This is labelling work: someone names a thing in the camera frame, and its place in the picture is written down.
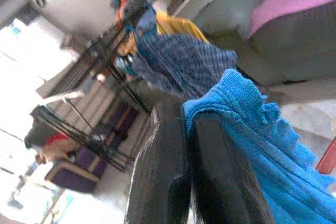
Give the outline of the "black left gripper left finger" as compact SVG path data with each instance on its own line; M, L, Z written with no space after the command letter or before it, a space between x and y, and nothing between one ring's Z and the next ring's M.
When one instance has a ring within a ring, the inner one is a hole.
M126 223L187 223L191 196L183 101L163 98L133 168Z

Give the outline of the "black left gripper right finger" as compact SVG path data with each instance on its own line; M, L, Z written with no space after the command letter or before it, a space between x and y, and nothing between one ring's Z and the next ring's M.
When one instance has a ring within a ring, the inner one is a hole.
M191 138L194 212L204 223L272 223L244 153L216 119L198 119Z

